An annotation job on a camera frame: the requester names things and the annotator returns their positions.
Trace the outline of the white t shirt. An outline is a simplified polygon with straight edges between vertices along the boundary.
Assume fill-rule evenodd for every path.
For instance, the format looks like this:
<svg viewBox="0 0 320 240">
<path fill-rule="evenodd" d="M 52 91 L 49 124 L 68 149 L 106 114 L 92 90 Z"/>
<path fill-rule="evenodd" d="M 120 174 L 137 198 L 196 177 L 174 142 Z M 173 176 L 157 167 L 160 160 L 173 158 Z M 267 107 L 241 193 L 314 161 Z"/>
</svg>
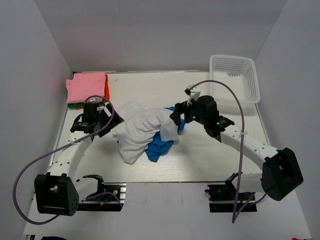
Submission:
<svg viewBox="0 0 320 240">
<path fill-rule="evenodd" d="M 152 109 L 133 100 L 125 103 L 119 109 L 119 115 L 124 122 L 113 129 L 113 136 L 117 138 L 119 153 L 124 163 L 133 165 L 138 158 L 146 153 L 145 149 L 151 140 L 153 133 L 148 132 L 147 125 L 144 124 Z"/>
</svg>

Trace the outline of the blue t shirt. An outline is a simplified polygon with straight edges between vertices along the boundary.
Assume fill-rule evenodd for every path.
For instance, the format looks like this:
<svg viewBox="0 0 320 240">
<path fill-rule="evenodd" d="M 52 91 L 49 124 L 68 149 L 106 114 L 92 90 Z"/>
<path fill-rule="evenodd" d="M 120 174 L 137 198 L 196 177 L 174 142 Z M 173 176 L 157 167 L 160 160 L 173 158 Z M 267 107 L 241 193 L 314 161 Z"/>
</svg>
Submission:
<svg viewBox="0 0 320 240">
<path fill-rule="evenodd" d="M 145 148 L 145 153 L 151 162 L 156 163 L 161 156 L 166 155 L 174 142 L 179 140 L 179 134 L 183 132 L 177 132 L 178 125 L 170 118 L 174 109 L 174 106 L 170 106 L 148 110 L 150 116 L 147 116 L 143 124 L 146 124 L 147 131 L 153 134 Z"/>
</svg>

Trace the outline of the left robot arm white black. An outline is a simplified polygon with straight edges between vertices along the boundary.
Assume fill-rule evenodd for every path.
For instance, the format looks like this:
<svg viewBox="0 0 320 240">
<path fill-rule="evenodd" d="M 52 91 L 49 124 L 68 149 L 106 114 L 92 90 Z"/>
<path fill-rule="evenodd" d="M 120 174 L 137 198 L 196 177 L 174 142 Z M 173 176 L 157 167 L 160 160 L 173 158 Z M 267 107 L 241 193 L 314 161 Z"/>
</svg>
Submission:
<svg viewBox="0 0 320 240">
<path fill-rule="evenodd" d="M 110 103 L 86 102 L 83 113 L 73 121 L 69 146 L 45 174 L 34 180 L 37 210 L 40 214 L 73 216 L 87 198 L 105 196 L 103 177 L 87 174 L 75 176 L 77 168 L 95 136 L 103 137 L 124 120 Z"/>
</svg>

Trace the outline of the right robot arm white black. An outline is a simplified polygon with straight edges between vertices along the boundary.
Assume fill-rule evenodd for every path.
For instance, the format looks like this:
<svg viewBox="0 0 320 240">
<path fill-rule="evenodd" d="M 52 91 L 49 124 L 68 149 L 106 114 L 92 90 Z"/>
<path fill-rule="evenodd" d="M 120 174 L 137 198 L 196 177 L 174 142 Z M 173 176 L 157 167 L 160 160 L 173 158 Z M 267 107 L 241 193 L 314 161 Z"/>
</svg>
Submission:
<svg viewBox="0 0 320 240">
<path fill-rule="evenodd" d="M 291 149 L 278 149 L 242 133 L 233 121 L 220 115 L 213 97 L 204 95 L 197 100 L 177 103 L 170 118 L 179 125 L 181 115 L 185 123 L 195 121 L 203 125 L 210 137 L 239 151 L 260 168 L 260 173 L 234 173 L 229 177 L 225 181 L 229 198 L 236 200 L 243 193 L 265 193 L 280 201 L 303 183 L 302 172 Z"/>
</svg>

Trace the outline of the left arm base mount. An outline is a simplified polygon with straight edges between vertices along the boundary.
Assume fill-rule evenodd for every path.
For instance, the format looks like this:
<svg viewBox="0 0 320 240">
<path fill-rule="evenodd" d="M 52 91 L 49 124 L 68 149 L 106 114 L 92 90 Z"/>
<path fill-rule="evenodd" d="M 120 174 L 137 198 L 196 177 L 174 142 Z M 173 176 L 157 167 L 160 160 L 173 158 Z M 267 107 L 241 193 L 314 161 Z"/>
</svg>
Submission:
<svg viewBox="0 0 320 240">
<path fill-rule="evenodd" d="M 102 183 L 100 190 L 79 203 L 78 212 L 120 212 L 125 204 L 126 183 Z"/>
</svg>

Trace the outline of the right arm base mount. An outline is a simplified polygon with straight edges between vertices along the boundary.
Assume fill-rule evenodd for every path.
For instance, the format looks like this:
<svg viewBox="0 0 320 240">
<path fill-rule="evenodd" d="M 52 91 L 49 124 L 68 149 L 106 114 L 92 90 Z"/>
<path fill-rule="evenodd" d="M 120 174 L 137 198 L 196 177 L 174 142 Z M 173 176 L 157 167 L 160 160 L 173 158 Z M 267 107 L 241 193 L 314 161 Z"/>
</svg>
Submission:
<svg viewBox="0 0 320 240">
<path fill-rule="evenodd" d="M 209 200 L 210 213 L 232 213 L 234 207 L 235 190 L 230 190 L 227 185 L 222 183 L 209 184 L 204 190 Z M 252 195 L 251 192 L 240 192 L 237 201 L 236 211 L 244 205 L 244 203 Z M 245 213 L 257 212 L 255 196 L 250 200 L 248 205 L 242 210 Z"/>
</svg>

